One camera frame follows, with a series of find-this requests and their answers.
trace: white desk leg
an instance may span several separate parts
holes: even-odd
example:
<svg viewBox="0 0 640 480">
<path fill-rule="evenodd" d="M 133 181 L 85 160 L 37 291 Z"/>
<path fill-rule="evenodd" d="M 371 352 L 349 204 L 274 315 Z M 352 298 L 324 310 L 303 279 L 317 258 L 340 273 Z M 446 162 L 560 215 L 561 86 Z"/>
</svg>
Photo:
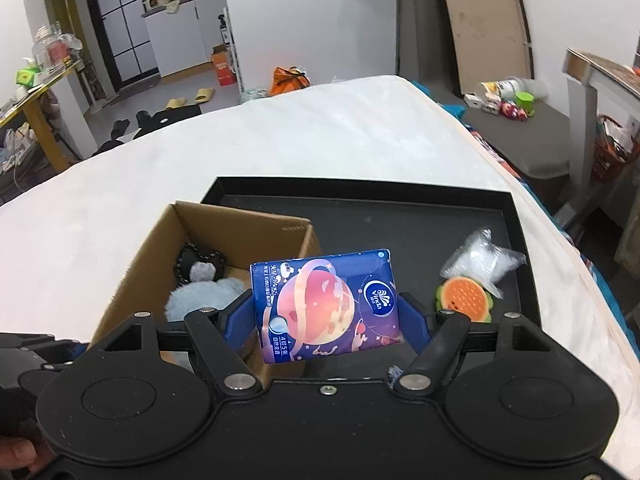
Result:
<svg viewBox="0 0 640 480">
<path fill-rule="evenodd" d="M 569 178 L 572 194 L 554 215 L 561 227 L 571 223 L 584 207 L 591 180 L 593 148 L 596 141 L 598 117 L 598 91 L 583 85 L 577 79 L 567 78 L 569 89 L 569 131 L 571 152 L 569 155 Z"/>
</svg>

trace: cardboard box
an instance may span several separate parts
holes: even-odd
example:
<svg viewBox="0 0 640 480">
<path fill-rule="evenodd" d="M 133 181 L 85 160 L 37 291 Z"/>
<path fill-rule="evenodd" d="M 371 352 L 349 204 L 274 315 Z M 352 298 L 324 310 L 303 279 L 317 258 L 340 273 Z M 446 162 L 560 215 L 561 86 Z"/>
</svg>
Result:
<svg viewBox="0 0 640 480">
<path fill-rule="evenodd" d="M 242 280 L 246 288 L 251 286 L 252 263 L 321 254 L 313 226 L 306 218 L 190 202 L 169 205 L 134 257 L 102 315 L 92 342 L 135 312 L 151 312 L 156 321 L 166 320 L 164 305 L 176 287 L 175 259 L 189 241 L 221 251 L 226 256 L 225 277 Z M 302 373 L 302 362 L 266 365 L 261 358 L 255 359 L 256 353 L 260 354 L 259 345 L 246 362 L 263 382 L 272 373 L 277 376 Z"/>
<path fill-rule="evenodd" d="M 220 86 L 232 85 L 236 82 L 236 75 L 231 72 L 231 67 L 229 66 L 226 45 L 219 44 L 213 48 L 211 63 L 216 69 L 216 75 L 218 76 Z"/>
</svg>

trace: green cup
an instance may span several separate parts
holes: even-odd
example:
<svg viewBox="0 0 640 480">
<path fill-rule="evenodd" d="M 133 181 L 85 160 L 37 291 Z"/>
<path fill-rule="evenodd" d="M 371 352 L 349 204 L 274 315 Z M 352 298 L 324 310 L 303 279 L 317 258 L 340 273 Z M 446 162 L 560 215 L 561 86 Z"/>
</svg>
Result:
<svg viewBox="0 0 640 480">
<path fill-rule="evenodd" d="M 533 101 L 535 101 L 535 99 L 529 92 L 516 92 L 516 104 L 526 111 L 529 117 L 531 117 L 534 112 Z"/>
</svg>

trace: watermelon toy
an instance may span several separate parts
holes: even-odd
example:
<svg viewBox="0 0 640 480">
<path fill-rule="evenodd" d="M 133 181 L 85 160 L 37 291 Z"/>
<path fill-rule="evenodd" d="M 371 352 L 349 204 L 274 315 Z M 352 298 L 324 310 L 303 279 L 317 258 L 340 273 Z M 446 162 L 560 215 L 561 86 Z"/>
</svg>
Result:
<svg viewBox="0 0 640 480">
<path fill-rule="evenodd" d="M 494 299 L 478 283 L 464 276 L 444 282 L 436 289 L 436 310 L 448 308 L 466 314 L 471 321 L 491 323 Z"/>
</svg>

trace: yellow table leg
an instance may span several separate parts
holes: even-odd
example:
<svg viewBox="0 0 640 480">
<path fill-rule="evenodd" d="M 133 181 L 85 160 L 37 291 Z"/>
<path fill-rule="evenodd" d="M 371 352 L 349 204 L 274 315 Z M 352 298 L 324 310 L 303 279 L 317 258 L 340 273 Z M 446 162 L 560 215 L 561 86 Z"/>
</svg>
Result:
<svg viewBox="0 0 640 480">
<path fill-rule="evenodd" d="M 42 110 L 37 100 L 33 102 L 27 102 L 22 107 L 24 114 L 29 121 L 29 126 L 35 132 L 38 137 L 38 142 L 42 146 L 45 155 L 49 159 L 53 169 L 58 173 L 62 173 L 69 167 L 69 163 L 63 155 L 62 151 L 58 147 L 56 139 L 53 136 L 49 123 L 44 118 Z"/>
</svg>

